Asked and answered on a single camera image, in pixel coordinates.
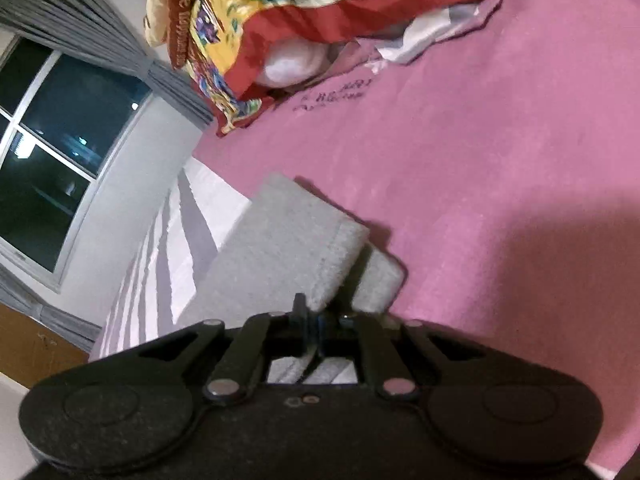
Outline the grey sweat pants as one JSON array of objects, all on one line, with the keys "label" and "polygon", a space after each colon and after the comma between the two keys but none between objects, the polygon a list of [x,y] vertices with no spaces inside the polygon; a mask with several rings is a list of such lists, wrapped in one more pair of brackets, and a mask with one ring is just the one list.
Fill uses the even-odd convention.
[{"label": "grey sweat pants", "polygon": [[383,314],[405,271],[369,236],[346,212],[273,174],[232,226],[178,324],[216,318],[240,327],[253,315],[291,309],[298,294],[314,312],[343,294],[347,310]]}]

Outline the brown wooden door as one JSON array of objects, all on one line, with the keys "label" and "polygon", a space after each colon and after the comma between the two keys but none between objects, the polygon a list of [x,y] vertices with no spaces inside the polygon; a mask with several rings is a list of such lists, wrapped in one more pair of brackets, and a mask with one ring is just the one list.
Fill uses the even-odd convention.
[{"label": "brown wooden door", "polygon": [[0,312],[1,373],[26,388],[88,362],[89,355],[4,304]]}]

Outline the grey left curtain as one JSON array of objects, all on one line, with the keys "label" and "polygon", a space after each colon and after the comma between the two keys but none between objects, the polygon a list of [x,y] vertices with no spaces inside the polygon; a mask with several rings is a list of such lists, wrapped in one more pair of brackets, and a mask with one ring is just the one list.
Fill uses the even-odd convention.
[{"label": "grey left curtain", "polygon": [[5,266],[0,270],[0,286],[2,304],[27,315],[77,348],[91,351],[99,337],[99,326],[51,306]]}]

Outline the grey curtain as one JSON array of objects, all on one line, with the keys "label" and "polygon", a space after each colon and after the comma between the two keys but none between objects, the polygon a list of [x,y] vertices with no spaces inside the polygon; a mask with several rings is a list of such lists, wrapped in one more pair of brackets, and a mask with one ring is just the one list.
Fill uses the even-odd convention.
[{"label": "grey curtain", "polygon": [[99,337],[99,326],[51,306],[5,266],[0,270],[0,286],[2,304],[27,315],[77,348],[91,351]]},{"label": "grey curtain", "polygon": [[1,0],[1,27],[144,82],[198,128],[214,116],[189,76],[159,60],[106,0]]}]

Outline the striped pink purple bed sheet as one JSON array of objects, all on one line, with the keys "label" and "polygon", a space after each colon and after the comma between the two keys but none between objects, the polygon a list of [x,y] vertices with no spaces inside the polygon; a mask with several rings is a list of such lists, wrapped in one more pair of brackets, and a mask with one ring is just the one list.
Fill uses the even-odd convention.
[{"label": "striped pink purple bed sheet", "polygon": [[406,278],[392,313],[599,397],[588,458],[639,445],[639,0],[499,0],[407,65],[359,66],[205,133],[131,260],[94,358],[171,332],[262,181],[349,212]]}]

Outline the white pink pillow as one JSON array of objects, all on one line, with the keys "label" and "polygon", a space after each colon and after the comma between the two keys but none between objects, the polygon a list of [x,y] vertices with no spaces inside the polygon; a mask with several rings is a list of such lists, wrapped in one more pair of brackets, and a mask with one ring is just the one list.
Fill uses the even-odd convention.
[{"label": "white pink pillow", "polygon": [[285,89],[324,74],[341,52],[341,44],[320,44],[303,38],[277,42],[269,48],[256,84]]}]

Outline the grey right curtain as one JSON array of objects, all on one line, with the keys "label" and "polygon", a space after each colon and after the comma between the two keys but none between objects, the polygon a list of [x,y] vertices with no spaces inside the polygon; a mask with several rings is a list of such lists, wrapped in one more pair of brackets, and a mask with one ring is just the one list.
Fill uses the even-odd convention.
[{"label": "grey right curtain", "polygon": [[159,60],[106,0],[1,0],[1,27],[144,82],[198,128],[214,116],[189,76]]}]

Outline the window with white frame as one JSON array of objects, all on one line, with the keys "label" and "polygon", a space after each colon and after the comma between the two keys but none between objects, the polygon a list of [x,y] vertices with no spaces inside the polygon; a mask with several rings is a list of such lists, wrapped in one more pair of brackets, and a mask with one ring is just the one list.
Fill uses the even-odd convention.
[{"label": "window with white frame", "polygon": [[53,290],[103,170],[151,94],[137,78],[1,35],[1,253]]}]

